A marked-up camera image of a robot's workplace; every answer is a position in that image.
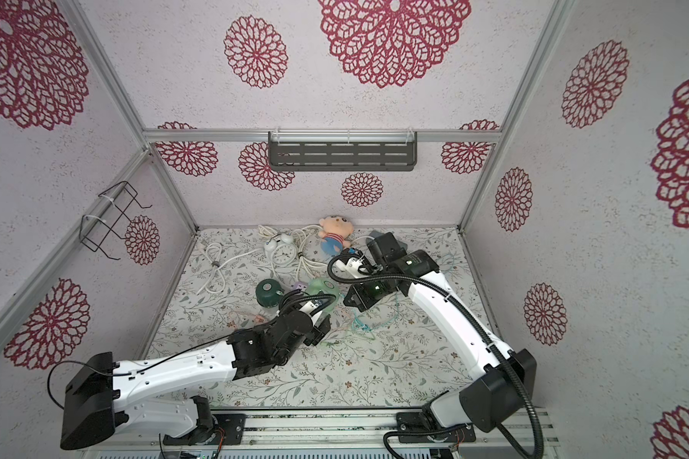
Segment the light green cordless grinder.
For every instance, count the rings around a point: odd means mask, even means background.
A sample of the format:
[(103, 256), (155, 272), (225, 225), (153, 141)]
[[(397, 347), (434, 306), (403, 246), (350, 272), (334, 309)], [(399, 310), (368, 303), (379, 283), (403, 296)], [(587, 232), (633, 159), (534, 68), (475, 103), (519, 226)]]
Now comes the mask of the light green cordless grinder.
[(311, 300), (312, 309), (321, 309), (321, 313), (324, 315), (331, 314), (339, 299), (340, 299), (340, 289), (339, 287), (329, 278), (317, 277), (311, 280), (305, 289), (306, 296), (323, 296), (329, 295), (329, 299), (314, 299)]

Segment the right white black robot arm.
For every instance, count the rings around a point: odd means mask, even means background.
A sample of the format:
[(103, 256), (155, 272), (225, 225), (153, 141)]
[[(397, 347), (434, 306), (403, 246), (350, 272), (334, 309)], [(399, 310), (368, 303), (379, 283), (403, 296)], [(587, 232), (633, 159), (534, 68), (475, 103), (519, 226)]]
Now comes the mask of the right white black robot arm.
[(392, 233), (369, 241), (367, 250), (346, 249), (327, 265), (328, 276), (348, 285), (344, 304), (365, 312), (401, 293), (438, 327), (463, 362), (469, 384), (436, 396), (417, 417), (401, 413), (398, 428), (383, 437), (415, 443), (497, 430), (522, 458), (541, 458), (545, 436), (532, 401), (537, 361), (491, 332), (461, 301), (442, 269), (423, 250), (408, 252)]

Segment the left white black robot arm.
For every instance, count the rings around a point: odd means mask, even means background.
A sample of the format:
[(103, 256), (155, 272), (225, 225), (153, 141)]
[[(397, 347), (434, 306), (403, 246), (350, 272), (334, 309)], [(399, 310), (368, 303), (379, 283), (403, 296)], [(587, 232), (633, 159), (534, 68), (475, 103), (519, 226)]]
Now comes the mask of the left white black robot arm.
[(315, 345), (328, 333), (325, 312), (336, 300), (333, 294), (296, 291), (281, 301), (271, 321), (169, 357), (117, 361), (104, 352), (79, 363), (59, 403), (61, 449), (87, 449), (129, 433), (156, 434), (175, 445), (206, 441), (216, 428), (209, 400), (194, 396), (175, 403), (166, 394), (256, 377), (286, 365), (301, 345)]

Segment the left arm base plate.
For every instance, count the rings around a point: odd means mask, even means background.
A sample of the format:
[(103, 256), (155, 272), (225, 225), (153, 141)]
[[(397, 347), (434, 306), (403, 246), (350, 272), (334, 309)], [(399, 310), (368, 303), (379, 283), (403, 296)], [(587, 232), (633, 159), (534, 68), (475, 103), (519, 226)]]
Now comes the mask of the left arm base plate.
[(170, 446), (236, 446), (242, 441), (246, 416), (244, 414), (210, 414), (201, 416), (197, 427), (179, 438), (165, 435), (161, 444)]

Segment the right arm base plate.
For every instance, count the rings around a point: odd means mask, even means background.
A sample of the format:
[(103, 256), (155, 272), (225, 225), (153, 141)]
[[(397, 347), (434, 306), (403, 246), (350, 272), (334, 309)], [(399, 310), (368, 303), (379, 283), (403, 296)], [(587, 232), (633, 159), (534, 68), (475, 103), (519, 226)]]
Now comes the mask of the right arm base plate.
[(395, 420), (399, 443), (457, 445), (474, 443), (477, 439), (472, 425), (448, 433), (434, 434), (434, 431), (444, 430), (444, 427), (421, 411), (399, 411)]

